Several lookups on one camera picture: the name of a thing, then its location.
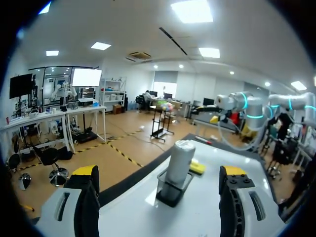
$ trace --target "cylindrical canister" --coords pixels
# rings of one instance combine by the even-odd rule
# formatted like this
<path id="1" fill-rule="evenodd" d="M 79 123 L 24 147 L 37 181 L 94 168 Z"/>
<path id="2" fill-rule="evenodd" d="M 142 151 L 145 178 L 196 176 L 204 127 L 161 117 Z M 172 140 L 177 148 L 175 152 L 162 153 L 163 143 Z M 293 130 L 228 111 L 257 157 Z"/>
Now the cylindrical canister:
<path id="1" fill-rule="evenodd" d="M 196 148 L 190 141 L 177 141 L 172 149 L 169 166 L 167 168 L 165 181 L 182 188 L 190 169 L 191 160 Z M 165 183 L 162 187 L 161 196 L 174 201 L 180 192 Z"/>
<path id="2" fill-rule="evenodd" d="M 184 184 L 195 150 L 195 146 L 187 140 L 180 140 L 174 144 L 167 168 L 167 182 L 178 187 Z"/>

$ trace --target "shelf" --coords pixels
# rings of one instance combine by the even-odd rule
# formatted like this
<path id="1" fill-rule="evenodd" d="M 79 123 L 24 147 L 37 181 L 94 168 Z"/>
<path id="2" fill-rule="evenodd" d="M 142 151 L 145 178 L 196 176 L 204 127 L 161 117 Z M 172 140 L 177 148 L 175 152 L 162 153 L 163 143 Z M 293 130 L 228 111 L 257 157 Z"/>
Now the shelf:
<path id="1" fill-rule="evenodd" d="M 111 91 L 109 91 L 109 90 L 106 90 L 106 91 L 104 91 L 104 93 L 124 93 L 125 91 L 121 91 L 121 90 L 111 90 Z"/>
<path id="2" fill-rule="evenodd" d="M 122 81 L 118 81 L 118 80 L 106 80 L 105 82 L 119 82 L 119 83 L 122 83 Z"/>
<path id="3" fill-rule="evenodd" d="M 104 101 L 104 103 L 110 103 L 110 102 L 123 102 L 123 100 L 107 100 L 107 101 Z"/>

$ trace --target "black monitor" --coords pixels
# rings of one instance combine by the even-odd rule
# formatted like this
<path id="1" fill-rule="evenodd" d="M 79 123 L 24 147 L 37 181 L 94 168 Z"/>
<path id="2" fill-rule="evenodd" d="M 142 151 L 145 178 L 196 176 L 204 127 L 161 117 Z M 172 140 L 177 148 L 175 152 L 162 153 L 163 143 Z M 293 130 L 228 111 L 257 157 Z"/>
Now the black monitor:
<path id="1" fill-rule="evenodd" d="M 10 80 L 10 99 L 32 93 L 32 74 L 13 77 Z"/>
<path id="2" fill-rule="evenodd" d="M 158 92 L 157 91 L 150 91 L 149 92 L 151 95 L 157 97 L 158 96 Z"/>
<path id="3" fill-rule="evenodd" d="M 214 105 L 214 100 L 208 99 L 208 98 L 204 98 L 203 105 Z"/>
<path id="4" fill-rule="evenodd" d="M 163 97 L 164 99 L 172 99 L 172 94 L 165 93 Z"/>

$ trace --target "whiteboard screen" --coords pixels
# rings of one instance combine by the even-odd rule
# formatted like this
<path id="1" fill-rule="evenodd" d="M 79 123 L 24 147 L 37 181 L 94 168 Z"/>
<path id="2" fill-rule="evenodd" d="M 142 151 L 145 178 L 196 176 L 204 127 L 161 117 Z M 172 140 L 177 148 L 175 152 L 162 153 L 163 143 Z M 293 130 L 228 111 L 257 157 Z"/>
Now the whiteboard screen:
<path id="1" fill-rule="evenodd" d="M 99 86 L 102 70 L 75 68 L 72 86 Z"/>

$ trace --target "window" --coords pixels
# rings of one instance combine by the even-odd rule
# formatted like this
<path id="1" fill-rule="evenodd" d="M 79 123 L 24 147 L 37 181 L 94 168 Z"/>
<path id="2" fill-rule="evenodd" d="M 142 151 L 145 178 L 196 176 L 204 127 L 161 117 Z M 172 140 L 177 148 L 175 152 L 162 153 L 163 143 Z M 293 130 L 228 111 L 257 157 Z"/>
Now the window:
<path id="1" fill-rule="evenodd" d="M 153 91 L 157 91 L 158 97 L 163 97 L 164 93 L 168 93 L 172 94 L 172 98 L 175 98 L 177 91 L 177 83 L 155 81 Z"/>

